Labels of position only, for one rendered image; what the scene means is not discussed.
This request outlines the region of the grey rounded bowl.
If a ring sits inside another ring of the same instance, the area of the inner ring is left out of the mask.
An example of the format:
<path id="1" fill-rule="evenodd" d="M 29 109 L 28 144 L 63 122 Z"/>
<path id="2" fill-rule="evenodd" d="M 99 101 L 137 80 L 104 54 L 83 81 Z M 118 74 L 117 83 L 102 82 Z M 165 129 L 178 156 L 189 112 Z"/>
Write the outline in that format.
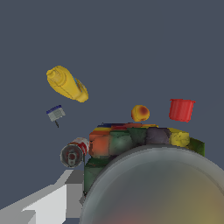
<path id="1" fill-rule="evenodd" d="M 80 224 L 224 224 L 224 170 L 184 148 L 137 147 L 100 172 Z"/>

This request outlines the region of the multicoloured cube puzzle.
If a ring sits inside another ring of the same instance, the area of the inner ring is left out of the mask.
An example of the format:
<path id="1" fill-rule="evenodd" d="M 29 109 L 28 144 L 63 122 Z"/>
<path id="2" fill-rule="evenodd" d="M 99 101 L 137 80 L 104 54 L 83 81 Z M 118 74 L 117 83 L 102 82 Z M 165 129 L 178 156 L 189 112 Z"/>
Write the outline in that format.
<path id="1" fill-rule="evenodd" d="M 87 195 L 99 173 L 114 158 L 138 146 L 174 145 L 205 156 L 205 144 L 188 132 L 159 128 L 156 124 L 104 123 L 89 134 L 90 159 L 84 167 L 84 194 Z"/>

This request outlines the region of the red plastic cup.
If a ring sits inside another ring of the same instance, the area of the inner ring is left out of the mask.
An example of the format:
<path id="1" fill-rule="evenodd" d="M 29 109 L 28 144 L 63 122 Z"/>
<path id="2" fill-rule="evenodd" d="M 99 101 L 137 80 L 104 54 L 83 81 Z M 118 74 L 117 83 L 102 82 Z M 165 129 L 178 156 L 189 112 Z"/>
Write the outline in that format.
<path id="1" fill-rule="evenodd" d="M 188 123 L 191 120 L 194 103 L 192 100 L 171 99 L 169 118 Z"/>

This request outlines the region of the red white soup can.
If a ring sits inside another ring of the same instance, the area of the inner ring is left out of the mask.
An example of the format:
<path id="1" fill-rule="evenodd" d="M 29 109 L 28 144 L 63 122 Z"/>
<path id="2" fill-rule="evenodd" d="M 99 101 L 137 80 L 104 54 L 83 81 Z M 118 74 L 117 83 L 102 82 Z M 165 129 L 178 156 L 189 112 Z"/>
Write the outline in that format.
<path id="1" fill-rule="evenodd" d="M 60 152 L 61 163 L 70 168 L 79 166 L 88 154 L 89 141 L 84 137 L 77 137 Z"/>

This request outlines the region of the orange yellow peach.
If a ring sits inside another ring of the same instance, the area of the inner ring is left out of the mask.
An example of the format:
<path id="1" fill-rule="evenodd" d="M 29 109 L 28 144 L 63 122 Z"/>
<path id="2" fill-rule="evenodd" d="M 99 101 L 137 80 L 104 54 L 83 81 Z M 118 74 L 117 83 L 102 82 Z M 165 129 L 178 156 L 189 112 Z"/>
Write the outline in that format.
<path id="1" fill-rule="evenodd" d="M 131 117 L 135 122 L 146 121 L 150 117 L 150 111 L 144 105 L 136 105 L 131 110 Z"/>

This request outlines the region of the yellow mustard bottle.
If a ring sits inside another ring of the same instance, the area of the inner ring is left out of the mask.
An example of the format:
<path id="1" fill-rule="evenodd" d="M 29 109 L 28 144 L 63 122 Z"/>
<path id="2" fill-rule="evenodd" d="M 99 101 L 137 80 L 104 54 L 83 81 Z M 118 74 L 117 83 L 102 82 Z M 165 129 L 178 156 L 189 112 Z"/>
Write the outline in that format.
<path id="1" fill-rule="evenodd" d="M 59 94 L 76 100 L 85 102 L 88 99 L 86 87 L 63 66 L 56 66 L 46 73 L 49 85 Z"/>

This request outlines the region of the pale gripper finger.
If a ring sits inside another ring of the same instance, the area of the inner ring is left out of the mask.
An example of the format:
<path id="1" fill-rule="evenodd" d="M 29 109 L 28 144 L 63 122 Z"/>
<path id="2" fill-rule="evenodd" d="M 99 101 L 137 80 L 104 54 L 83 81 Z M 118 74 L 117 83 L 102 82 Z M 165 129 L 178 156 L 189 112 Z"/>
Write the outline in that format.
<path id="1" fill-rule="evenodd" d="M 83 203 L 84 171 L 65 170 L 49 185 L 0 210 L 0 224 L 62 224 L 79 218 Z"/>

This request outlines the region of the small grey blue padlock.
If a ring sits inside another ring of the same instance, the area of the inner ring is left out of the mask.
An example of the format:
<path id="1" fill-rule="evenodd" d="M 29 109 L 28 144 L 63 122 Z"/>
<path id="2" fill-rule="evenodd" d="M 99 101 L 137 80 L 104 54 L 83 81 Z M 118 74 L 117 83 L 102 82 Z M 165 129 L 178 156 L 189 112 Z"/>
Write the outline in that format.
<path id="1" fill-rule="evenodd" d="M 63 110 L 61 105 L 55 106 L 55 107 L 47 110 L 46 114 L 49 116 L 49 118 L 52 122 L 55 122 L 57 127 L 59 127 L 57 120 L 66 115 L 66 113 Z"/>

